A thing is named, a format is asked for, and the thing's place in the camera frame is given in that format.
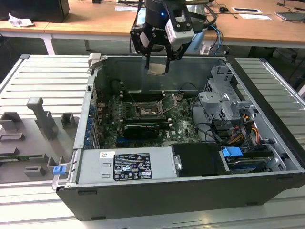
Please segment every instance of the warning label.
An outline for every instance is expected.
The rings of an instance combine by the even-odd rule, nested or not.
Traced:
[[[113,158],[113,179],[152,179],[149,154],[115,154]]]

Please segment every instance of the table leg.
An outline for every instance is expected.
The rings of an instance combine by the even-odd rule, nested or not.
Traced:
[[[85,42],[85,48],[86,48],[86,51],[90,51],[90,44],[89,44],[89,40],[84,40]]]
[[[213,40],[203,40],[203,46],[200,50],[201,55],[208,55],[210,52],[210,48],[213,45]]]
[[[52,36],[50,34],[41,35],[44,45],[46,46],[48,55],[56,55],[56,51],[52,44]]]

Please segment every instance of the blue tab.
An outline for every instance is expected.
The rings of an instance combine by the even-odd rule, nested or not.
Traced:
[[[54,175],[64,175],[66,174],[66,165],[63,166],[54,166],[53,174]]]
[[[222,150],[225,157],[227,156],[243,156],[243,153],[239,147],[225,147]]]

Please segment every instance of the wooden desk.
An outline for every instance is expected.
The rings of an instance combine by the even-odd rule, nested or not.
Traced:
[[[35,22],[35,26],[17,28],[14,27],[8,21],[0,21],[0,32],[10,31],[10,32],[44,33],[44,29],[48,24],[49,24],[48,22],[39,21],[39,22]]]
[[[231,7],[257,8],[263,14],[274,14],[276,11],[288,11],[277,6],[278,0],[218,0]],[[135,12],[114,11],[115,2],[92,4],[91,0],[69,0],[70,13],[64,23],[35,22],[35,27],[14,28],[7,21],[0,21],[0,32],[3,36],[42,38],[49,54],[55,54],[52,39],[82,39],[127,41],[134,21]],[[287,7],[303,7],[300,2],[286,1]],[[218,5],[212,6],[215,11]],[[276,15],[269,16],[272,21],[243,19],[236,14],[219,14],[217,26],[223,32],[223,44],[305,48],[305,24],[283,22]],[[215,31],[207,31],[205,44],[216,39]]]
[[[275,12],[288,12],[288,9],[277,6],[277,2],[283,2],[278,0],[218,0],[217,3],[225,4],[229,8],[231,13],[236,13],[232,7],[240,8],[254,8],[259,9],[262,14],[274,14]],[[286,1],[286,6],[304,8],[305,4],[300,2]],[[219,6],[214,5],[212,7],[214,11],[219,11]],[[231,14],[219,14],[216,24],[217,27],[224,34],[224,43],[238,45],[243,42],[247,45],[247,42],[257,43],[256,46],[273,46],[283,47],[285,45],[302,45],[305,46],[305,24],[304,23],[292,23],[283,22],[283,20],[277,15],[269,16],[272,21],[267,20],[253,20],[243,19],[238,14],[235,14],[238,19],[235,19]],[[213,31],[209,31],[205,39],[213,39],[211,34]]]

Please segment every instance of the computer case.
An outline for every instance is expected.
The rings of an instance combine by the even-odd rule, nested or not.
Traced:
[[[72,159],[59,166],[60,171],[69,168],[69,172],[57,173],[53,181],[56,193],[78,220],[257,206],[286,189],[304,185],[305,151],[292,135],[293,129],[289,130],[279,118],[282,110],[278,111],[277,104],[272,104],[273,108],[258,89],[282,89],[283,85],[273,80],[272,75],[270,79],[275,85],[256,86],[252,81],[261,77],[253,74],[258,67],[260,73],[269,73],[265,63],[257,59],[185,56],[171,63],[165,76],[157,76],[147,73],[145,60],[135,55],[102,55],[97,61],[91,61],[92,74],[83,100]],[[165,57],[153,56],[152,61],[164,63]],[[186,90],[185,81],[193,87]],[[186,95],[192,97],[193,93],[195,96],[189,101],[189,104],[193,102],[193,109],[188,110],[187,104],[184,109],[183,100],[179,102],[179,97],[185,96],[181,88]],[[165,95],[173,92],[177,100]],[[159,94],[163,99],[146,111]],[[141,102],[143,97],[150,102]],[[173,108],[176,101],[180,104]],[[120,110],[136,116],[133,107],[137,106],[138,120],[141,115],[151,118],[161,102],[164,111],[170,108],[172,111],[171,117],[164,121],[173,122],[168,124],[169,128],[160,131],[152,143],[142,139],[142,132],[138,135],[139,141],[128,139],[122,125],[131,125],[125,123],[128,120],[123,115],[121,120],[116,120]],[[241,118],[240,112],[244,111],[250,113]],[[267,159],[267,163],[261,156],[253,157],[248,161],[250,164],[244,163],[241,157],[236,162],[239,168],[234,168],[231,160],[236,157],[224,158],[224,147],[219,150],[203,133],[198,132],[200,140],[187,140],[190,135],[197,136],[191,132],[192,123],[186,121],[188,114],[193,115],[193,123],[206,128],[206,133],[213,127],[206,124],[213,122],[211,119],[226,123],[251,117],[260,130],[259,148],[267,147],[268,152],[264,153],[274,156]],[[150,127],[161,128],[160,123],[155,121]],[[142,122],[133,126],[146,128],[148,125]],[[174,136],[178,136],[177,140],[172,140]],[[257,166],[254,161],[263,162],[265,166]]]
[[[0,0],[0,20],[7,20],[10,13],[20,19],[63,22],[69,10],[68,0]]]

